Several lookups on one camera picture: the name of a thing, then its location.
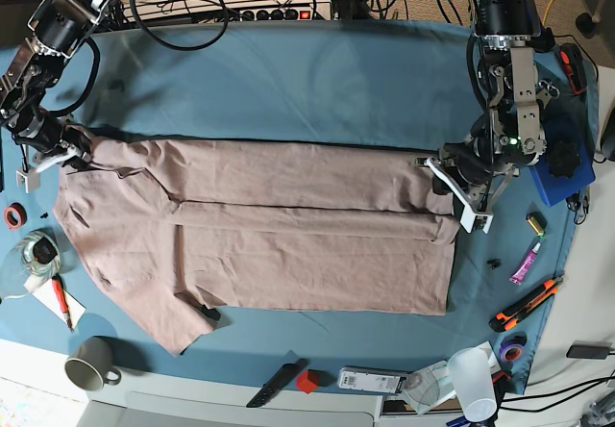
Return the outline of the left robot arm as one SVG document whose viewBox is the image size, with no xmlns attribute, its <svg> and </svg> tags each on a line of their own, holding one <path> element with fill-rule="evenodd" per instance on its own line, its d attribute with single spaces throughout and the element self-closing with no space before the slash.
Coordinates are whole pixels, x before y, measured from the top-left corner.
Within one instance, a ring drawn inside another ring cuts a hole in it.
<svg viewBox="0 0 615 427">
<path fill-rule="evenodd" d="M 463 141 L 443 144 L 426 165 L 434 189 L 461 203 L 461 227 L 487 233 L 506 186 L 547 151 L 532 46 L 542 26 L 534 0 L 468 4 L 466 64 L 481 114 Z"/>
</svg>

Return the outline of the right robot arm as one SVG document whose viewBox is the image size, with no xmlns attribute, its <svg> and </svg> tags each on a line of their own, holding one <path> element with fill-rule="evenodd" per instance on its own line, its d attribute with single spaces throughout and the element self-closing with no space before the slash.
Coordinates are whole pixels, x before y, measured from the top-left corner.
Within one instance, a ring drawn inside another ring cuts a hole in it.
<svg viewBox="0 0 615 427">
<path fill-rule="evenodd" d="M 100 50 L 91 35 L 109 17 L 117 0 L 42 0 L 28 21 L 32 35 L 19 45 L 1 77 L 1 126 L 22 152 L 16 182 L 30 193 L 40 174 L 55 166 L 77 168 L 91 162 L 90 140 L 71 124 L 71 115 L 93 89 Z M 70 106 L 48 111 L 41 101 L 82 46 L 93 56 L 86 87 Z"/>
</svg>

